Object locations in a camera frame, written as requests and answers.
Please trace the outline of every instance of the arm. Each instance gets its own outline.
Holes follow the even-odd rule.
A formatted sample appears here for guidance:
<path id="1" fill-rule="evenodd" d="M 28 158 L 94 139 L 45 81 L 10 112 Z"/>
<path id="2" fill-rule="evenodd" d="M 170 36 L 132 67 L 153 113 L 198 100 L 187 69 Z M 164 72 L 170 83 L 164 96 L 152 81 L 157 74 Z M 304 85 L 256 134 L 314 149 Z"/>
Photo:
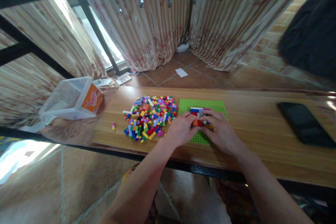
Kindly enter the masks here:
<path id="1" fill-rule="evenodd" d="M 190 130 L 196 116 L 189 112 L 177 117 L 167 135 L 161 138 L 128 178 L 100 224 L 144 223 L 152 205 L 163 168 L 176 147 L 193 138 L 199 127 Z"/>
<path id="2" fill-rule="evenodd" d="M 235 134 L 223 113 L 204 111 L 205 120 L 214 125 L 214 132 L 202 127 L 211 141 L 239 163 L 248 189 L 263 223 L 313 223 L 286 190 L 273 177 L 256 154 L 253 154 Z"/>

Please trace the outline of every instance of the orange label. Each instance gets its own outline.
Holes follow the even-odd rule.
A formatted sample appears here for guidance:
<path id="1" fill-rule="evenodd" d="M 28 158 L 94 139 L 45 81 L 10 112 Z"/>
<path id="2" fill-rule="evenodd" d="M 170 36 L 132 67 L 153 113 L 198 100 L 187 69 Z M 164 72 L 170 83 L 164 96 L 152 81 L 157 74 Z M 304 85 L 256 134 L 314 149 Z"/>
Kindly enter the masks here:
<path id="1" fill-rule="evenodd" d="M 96 88 L 95 85 L 91 84 L 89 91 L 83 101 L 82 107 L 97 114 L 99 106 L 103 100 L 103 93 Z"/>

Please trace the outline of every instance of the person's right hand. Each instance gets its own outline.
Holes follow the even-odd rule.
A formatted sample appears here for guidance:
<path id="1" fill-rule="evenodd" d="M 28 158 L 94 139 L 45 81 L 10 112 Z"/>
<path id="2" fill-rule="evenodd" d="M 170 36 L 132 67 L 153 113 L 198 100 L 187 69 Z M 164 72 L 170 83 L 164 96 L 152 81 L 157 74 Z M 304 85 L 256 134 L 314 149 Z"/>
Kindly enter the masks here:
<path id="1" fill-rule="evenodd" d="M 214 131 L 206 127 L 201 127 L 201 130 L 217 145 L 217 147 L 226 154 L 238 158 L 244 151 L 247 150 L 245 144 L 239 139 L 233 130 L 231 124 L 228 123 L 223 113 L 204 110 L 204 114 L 210 116 L 200 117 L 200 121 L 208 121 L 214 126 Z"/>

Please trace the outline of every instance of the green lego brick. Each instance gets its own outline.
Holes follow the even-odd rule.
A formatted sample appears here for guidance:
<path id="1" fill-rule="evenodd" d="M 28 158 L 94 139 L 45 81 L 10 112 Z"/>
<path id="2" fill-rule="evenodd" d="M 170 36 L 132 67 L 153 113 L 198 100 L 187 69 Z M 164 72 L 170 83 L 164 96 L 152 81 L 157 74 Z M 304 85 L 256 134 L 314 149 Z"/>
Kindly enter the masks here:
<path id="1" fill-rule="evenodd" d="M 190 111 L 191 107 L 210 108 L 211 110 L 222 112 L 229 121 L 223 101 L 180 99 L 179 116 L 185 111 Z M 211 141 L 202 131 L 198 131 L 190 142 L 209 145 Z"/>

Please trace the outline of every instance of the plastic storage box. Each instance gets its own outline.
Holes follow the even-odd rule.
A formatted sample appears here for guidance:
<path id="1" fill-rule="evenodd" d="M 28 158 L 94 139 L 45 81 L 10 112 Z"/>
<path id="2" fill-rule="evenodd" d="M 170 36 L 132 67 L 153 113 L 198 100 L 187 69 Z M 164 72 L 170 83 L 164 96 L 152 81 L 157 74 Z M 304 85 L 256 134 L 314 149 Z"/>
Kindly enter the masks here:
<path id="1" fill-rule="evenodd" d="M 103 92 L 92 81 L 92 77 L 60 81 L 39 114 L 69 120 L 95 117 L 103 100 Z"/>

